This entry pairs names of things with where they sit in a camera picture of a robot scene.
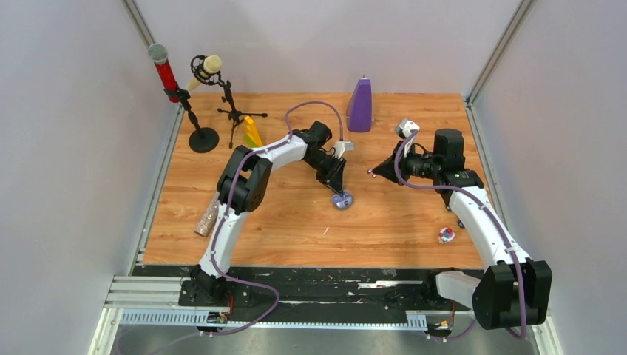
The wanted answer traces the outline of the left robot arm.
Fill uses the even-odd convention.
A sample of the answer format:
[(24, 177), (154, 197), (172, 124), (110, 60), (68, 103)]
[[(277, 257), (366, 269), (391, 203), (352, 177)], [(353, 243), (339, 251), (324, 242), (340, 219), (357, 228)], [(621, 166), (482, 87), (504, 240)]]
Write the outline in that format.
[(190, 273), (190, 295), (208, 305), (219, 305), (226, 298), (226, 274), (235, 244), (249, 215), (263, 201), (276, 170), (304, 161), (315, 170), (316, 179), (333, 192), (331, 202), (336, 208), (353, 204), (354, 198), (343, 184), (347, 161), (323, 148), (331, 137), (332, 131), (315, 121), (310, 128), (291, 130), (273, 144), (234, 150), (217, 183), (217, 222), (204, 255)]

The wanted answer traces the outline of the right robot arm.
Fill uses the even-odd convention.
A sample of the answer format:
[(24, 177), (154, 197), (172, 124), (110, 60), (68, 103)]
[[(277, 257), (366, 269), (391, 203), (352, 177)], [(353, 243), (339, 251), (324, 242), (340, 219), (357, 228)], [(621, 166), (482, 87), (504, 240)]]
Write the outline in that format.
[(482, 277), (455, 269), (434, 271), (422, 289), (431, 308), (450, 300), (475, 314), (486, 329), (541, 325), (548, 314), (552, 270), (544, 260), (535, 261), (519, 247), (493, 209), (478, 174), (466, 168), (464, 138), (457, 129), (435, 132), (432, 151), (418, 153), (417, 128), (398, 128), (401, 140), (393, 154), (378, 165), (374, 174), (398, 185), (412, 187), (409, 178), (431, 180), (431, 189), (442, 197), (448, 210), (466, 229), (482, 260)]

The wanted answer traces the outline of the lavender oval charging case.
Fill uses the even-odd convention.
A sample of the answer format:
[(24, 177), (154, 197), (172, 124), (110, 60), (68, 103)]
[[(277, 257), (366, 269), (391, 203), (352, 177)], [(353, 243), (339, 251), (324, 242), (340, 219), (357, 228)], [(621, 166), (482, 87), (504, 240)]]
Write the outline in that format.
[(348, 192), (343, 194), (334, 194), (331, 198), (332, 204), (340, 210), (350, 208), (354, 203), (354, 197)]

